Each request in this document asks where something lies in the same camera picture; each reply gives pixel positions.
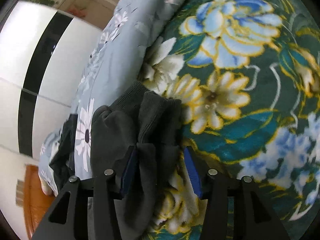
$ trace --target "black cloth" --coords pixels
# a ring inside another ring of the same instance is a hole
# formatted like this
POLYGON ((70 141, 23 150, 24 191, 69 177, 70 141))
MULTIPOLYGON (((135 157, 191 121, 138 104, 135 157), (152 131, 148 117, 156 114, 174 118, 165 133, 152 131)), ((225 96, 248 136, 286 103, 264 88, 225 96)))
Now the black cloth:
POLYGON ((147 228, 158 193, 174 171, 180 112, 180 100, 162 98, 136 82, 111 106, 101 106, 93 114, 94 177, 112 168, 129 146, 138 149, 139 168, 132 188, 122 201, 115 201, 123 240, 137 239, 147 228))
POLYGON ((71 114, 63 124, 58 151, 49 163, 53 169, 53 178, 58 192, 67 183, 69 177, 75 174, 74 149, 77 120, 78 115, 71 114))

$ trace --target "wooden bed frame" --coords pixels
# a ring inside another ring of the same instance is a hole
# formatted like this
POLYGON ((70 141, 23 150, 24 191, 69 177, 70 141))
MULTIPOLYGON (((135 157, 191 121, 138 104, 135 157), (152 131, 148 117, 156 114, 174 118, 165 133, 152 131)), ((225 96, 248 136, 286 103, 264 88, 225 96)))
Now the wooden bed frame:
POLYGON ((28 165, 24 182, 23 209, 29 239, 53 200, 54 196, 46 196, 42 192, 38 167, 28 165))

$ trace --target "green floral blanket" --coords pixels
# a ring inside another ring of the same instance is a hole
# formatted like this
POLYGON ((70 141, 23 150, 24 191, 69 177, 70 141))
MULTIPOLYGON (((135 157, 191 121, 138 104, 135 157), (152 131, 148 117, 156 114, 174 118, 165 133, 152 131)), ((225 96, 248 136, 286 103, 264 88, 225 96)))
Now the green floral blanket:
MULTIPOLYGON (((291 239, 320 208, 319 41, 300 0, 187 0, 140 72, 183 102, 184 145, 233 178, 253 176, 291 239)), ((143 239, 199 239, 205 207, 181 157, 143 239)))

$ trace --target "floral quilt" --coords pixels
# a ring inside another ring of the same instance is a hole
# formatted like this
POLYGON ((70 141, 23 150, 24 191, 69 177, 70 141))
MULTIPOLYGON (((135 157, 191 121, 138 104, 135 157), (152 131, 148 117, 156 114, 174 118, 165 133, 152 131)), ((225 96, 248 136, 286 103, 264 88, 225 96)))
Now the floral quilt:
MULTIPOLYGON (((320 208, 319 62, 319 28, 300 0, 187 0, 139 79, 181 99, 183 144, 233 178, 253 176, 299 239, 320 208)), ((169 184, 143 239, 199 239, 206 202, 182 157, 169 184)))

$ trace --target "metal rivet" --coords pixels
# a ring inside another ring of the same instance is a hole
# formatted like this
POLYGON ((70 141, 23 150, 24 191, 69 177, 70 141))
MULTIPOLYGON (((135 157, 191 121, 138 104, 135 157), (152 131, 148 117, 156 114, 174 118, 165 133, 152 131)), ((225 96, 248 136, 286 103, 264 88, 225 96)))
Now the metal rivet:
POLYGON ((104 171, 104 175, 106 175, 106 176, 110 176, 112 174, 113 174, 113 169, 107 169, 104 171))
POLYGON ((75 175, 73 175, 73 176, 71 176, 71 177, 69 178, 69 181, 70 181, 71 183, 74 183, 74 182, 76 182, 77 180, 78 180, 78 177, 75 176, 75 175))
POLYGON ((213 176, 218 174, 217 170, 215 170, 215 169, 210 169, 210 170, 208 170, 208 173, 209 173, 210 175, 213 175, 213 176))
POLYGON ((249 177, 249 176, 244 176, 244 177, 243 177, 243 180, 244 180, 244 182, 246 182, 246 183, 250 183, 250 182, 252 181, 251 177, 249 177))

